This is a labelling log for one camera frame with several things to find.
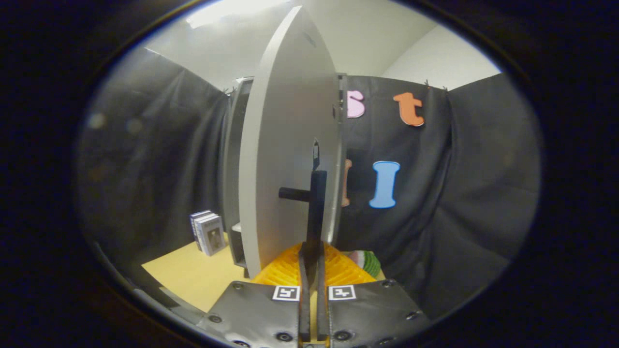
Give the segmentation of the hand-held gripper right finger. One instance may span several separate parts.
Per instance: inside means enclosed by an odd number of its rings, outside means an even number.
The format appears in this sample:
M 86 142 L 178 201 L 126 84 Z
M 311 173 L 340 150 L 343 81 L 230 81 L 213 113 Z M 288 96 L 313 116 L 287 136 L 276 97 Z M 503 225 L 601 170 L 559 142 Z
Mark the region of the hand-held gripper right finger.
M 317 333 L 328 348 L 396 348 L 430 326 L 394 279 L 376 279 L 324 243 L 319 257 Z

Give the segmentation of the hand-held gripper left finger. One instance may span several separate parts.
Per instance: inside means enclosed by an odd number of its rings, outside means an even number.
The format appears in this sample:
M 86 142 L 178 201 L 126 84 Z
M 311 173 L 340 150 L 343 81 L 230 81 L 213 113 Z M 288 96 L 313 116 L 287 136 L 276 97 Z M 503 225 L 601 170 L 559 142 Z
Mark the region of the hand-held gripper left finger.
M 286 249 L 251 282 L 230 282 L 198 328 L 228 348 L 297 348 L 307 341 L 311 295 L 303 246 Z

